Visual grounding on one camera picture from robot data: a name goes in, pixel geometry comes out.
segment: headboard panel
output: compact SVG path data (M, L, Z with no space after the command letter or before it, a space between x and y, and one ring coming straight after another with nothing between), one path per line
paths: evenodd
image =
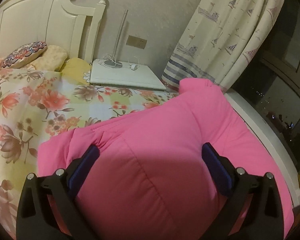
M0 57L6 57L23 44L46 41L68 51L69 57L92 62L100 21L106 0L96 8L80 7L70 0L5 0L0 5ZM90 24L82 40L85 23Z

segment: wall switch plate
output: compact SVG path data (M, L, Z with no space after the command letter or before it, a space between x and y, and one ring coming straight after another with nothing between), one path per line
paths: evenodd
M138 37L134 37L134 36L130 36L127 39L127 43L126 45L128 46L132 46L132 47L136 47L139 49L145 49L147 44L147 40L144 40L142 38L138 38Z

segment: pink jacket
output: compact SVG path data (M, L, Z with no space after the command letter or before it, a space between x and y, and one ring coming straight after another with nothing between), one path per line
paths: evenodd
M210 142L235 167L274 174L286 236L291 198L275 161L218 86L187 78L179 92L163 106L52 137L39 147L39 175L66 168L95 144L100 157L76 204L102 240L197 240L226 201L201 158L202 144Z

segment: sailboat print curtain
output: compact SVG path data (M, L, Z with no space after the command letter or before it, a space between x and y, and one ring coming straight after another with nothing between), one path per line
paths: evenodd
M284 0L201 0L162 75L168 90L185 77L225 92L268 36Z

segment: floral bed sheet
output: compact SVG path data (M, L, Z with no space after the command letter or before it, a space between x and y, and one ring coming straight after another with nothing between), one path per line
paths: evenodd
M163 104L174 93L70 83L61 73L0 69L0 223L15 239L26 175L51 136Z

